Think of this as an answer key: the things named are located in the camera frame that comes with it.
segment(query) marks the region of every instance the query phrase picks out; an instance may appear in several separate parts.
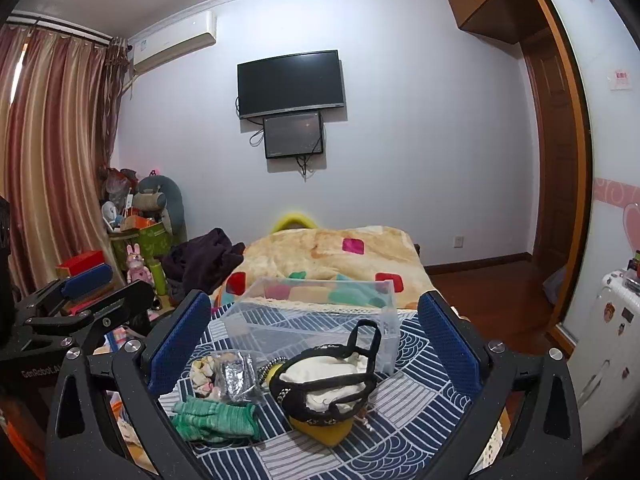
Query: rabbit ears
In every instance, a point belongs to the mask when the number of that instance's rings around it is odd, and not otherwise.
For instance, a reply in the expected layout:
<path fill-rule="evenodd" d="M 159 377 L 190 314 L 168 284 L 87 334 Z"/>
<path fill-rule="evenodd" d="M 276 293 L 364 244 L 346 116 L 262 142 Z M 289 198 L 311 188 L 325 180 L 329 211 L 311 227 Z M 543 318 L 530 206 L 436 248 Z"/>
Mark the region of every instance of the rabbit ears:
<path fill-rule="evenodd" d="M 133 246 L 133 249 L 131 248 L 130 245 L 127 246 L 127 255 L 129 254 L 140 254 L 140 246 L 138 244 L 135 244 Z"/>

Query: white air conditioner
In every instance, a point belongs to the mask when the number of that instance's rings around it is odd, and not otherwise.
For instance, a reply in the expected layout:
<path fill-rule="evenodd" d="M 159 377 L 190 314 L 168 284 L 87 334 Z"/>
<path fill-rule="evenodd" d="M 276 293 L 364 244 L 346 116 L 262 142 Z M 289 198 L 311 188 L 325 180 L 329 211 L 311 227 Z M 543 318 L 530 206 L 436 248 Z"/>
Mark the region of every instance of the white air conditioner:
<path fill-rule="evenodd" d="M 216 43 L 216 17 L 210 10 L 194 14 L 162 28 L 136 43 L 136 73 L 148 72 L 162 63 Z"/>

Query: curtain rod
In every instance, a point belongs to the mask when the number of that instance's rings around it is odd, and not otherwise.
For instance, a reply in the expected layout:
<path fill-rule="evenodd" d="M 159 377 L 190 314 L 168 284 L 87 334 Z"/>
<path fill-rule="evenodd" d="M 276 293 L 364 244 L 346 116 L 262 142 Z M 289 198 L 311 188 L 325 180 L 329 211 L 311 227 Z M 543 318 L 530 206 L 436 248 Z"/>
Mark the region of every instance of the curtain rod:
<path fill-rule="evenodd" d="M 34 12 L 14 11 L 7 17 L 6 22 L 14 25 L 37 25 L 104 45 L 108 45 L 111 41 L 111 36 L 107 36 L 97 30 L 91 30 L 90 28 L 81 27 L 75 23 L 64 20 L 50 18 L 49 16 L 40 16 Z"/>

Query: green knitted fabric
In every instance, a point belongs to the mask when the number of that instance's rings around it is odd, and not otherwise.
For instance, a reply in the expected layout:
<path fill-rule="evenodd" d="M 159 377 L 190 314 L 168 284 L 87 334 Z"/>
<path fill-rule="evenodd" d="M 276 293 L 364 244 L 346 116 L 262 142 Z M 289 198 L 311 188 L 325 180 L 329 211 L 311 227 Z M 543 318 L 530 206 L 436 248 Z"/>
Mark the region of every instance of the green knitted fabric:
<path fill-rule="evenodd" d="M 188 396 L 176 402 L 171 422 L 184 440 L 218 443 L 233 438 L 260 439 L 255 405 L 231 406 L 215 400 Z"/>

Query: beige blanket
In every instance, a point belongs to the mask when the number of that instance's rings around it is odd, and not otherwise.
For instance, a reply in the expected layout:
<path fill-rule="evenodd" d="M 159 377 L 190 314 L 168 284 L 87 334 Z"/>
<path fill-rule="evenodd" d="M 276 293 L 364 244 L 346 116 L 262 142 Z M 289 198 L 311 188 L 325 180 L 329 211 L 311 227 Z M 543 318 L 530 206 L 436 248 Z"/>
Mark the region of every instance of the beige blanket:
<path fill-rule="evenodd" d="M 434 289 L 409 235 L 382 226 L 279 231 L 250 244 L 234 274 L 238 272 L 245 273 L 245 288 L 263 276 L 334 280 L 341 274 L 352 280 L 392 279 L 398 308 L 416 308 L 418 298 Z M 227 303 L 224 292 L 232 289 L 223 283 L 212 295 L 217 304 Z"/>

